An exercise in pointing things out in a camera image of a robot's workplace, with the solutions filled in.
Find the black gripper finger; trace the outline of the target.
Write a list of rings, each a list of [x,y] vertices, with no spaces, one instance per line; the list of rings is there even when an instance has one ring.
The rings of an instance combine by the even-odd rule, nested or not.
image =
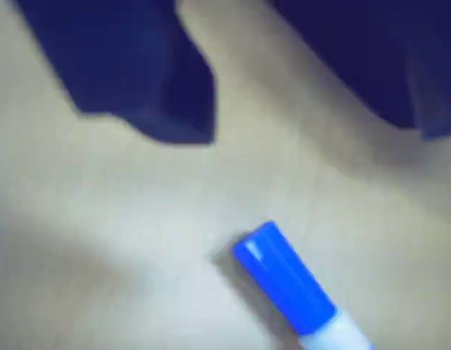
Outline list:
[[[276,1],[276,11],[386,122],[451,135],[451,1]]]
[[[18,1],[85,114],[108,113],[167,144],[215,139],[215,79],[174,1]]]

